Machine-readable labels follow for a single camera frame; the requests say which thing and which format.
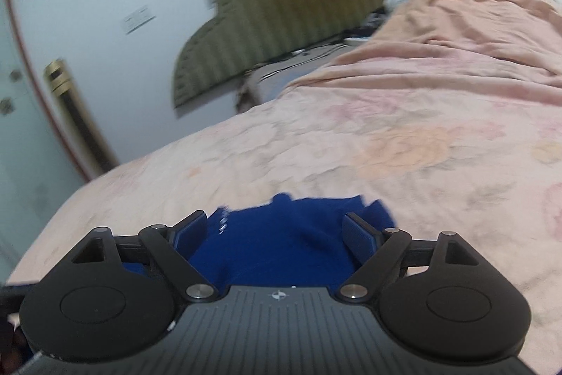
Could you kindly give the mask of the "blue knit sweater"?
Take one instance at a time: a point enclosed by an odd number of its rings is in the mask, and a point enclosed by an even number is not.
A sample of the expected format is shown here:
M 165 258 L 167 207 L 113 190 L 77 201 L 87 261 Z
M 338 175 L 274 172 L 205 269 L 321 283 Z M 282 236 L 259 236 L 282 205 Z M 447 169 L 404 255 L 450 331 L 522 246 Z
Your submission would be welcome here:
M 233 285 L 336 290 L 360 266 L 343 241 L 348 213 L 379 231 L 394 225 L 381 201 L 282 193 L 260 207 L 219 207 L 207 215 L 206 239 L 189 262 L 220 293 Z

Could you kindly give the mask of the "dark clothes by headboard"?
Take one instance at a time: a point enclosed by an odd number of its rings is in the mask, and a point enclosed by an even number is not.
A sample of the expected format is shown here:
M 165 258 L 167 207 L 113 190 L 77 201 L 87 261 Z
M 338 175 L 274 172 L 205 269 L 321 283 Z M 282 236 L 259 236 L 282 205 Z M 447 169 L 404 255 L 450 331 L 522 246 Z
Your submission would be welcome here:
M 379 30 L 391 16 L 391 12 L 386 8 L 377 8 L 375 11 L 369 13 L 367 18 L 353 31 L 355 37 L 370 37 Z

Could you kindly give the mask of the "gold tower fan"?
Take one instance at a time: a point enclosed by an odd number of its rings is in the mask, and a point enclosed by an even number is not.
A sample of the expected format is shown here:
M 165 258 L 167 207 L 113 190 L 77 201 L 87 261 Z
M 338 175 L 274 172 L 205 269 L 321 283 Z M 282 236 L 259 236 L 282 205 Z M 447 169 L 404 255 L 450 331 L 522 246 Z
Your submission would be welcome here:
M 103 175 L 118 167 L 119 162 L 91 118 L 66 62 L 63 59 L 51 61 L 45 67 L 44 74 L 71 138 L 77 143 L 86 164 L 96 175 Z

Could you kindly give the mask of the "pink floral bed sheet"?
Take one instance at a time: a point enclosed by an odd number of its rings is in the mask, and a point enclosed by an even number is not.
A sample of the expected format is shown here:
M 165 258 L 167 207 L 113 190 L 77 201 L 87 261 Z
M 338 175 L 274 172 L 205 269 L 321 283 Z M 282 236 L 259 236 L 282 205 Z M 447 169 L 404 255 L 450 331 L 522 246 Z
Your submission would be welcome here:
M 531 305 L 523 360 L 561 367 L 561 61 L 366 45 L 273 102 L 122 164 L 71 196 L 12 272 L 41 279 L 91 228 L 131 234 L 197 209 L 379 199 L 427 238 L 455 230 Z

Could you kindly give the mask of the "beige patterned pillow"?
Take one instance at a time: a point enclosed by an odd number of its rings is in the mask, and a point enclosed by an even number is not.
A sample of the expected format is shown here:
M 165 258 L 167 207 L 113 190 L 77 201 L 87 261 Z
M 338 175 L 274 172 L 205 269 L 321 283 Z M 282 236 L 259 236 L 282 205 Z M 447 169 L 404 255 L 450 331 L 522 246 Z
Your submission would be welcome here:
M 254 106 L 275 99 L 291 81 L 317 70 L 366 41 L 366 38 L 345 38 L 342 41 L 322 43 L 257 66 L 244 75 L 237 91 L 236 111 L 244 113 Z

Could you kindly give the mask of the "orange blanket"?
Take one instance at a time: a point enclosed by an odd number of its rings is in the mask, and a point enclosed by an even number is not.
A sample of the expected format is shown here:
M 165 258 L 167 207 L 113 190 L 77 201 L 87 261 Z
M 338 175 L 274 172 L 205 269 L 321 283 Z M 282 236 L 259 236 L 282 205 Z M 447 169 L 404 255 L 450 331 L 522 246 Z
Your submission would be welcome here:
M 558 106 L 561 8 L 553 0 L 409 0 L 366 43 L 289 88 L 447 89 Z

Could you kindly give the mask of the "white wall switch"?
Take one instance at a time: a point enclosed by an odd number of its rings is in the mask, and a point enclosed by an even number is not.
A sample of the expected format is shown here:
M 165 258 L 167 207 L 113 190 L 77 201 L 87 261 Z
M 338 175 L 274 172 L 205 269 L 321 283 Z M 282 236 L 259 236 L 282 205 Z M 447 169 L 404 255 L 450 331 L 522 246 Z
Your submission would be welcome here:
M 130 34 L 138 30 L 139 27 L 147 24 L 155 18 L 149 6 L 143 6 L 136 11 L 128 14 L 121 22 L 125 34 Z

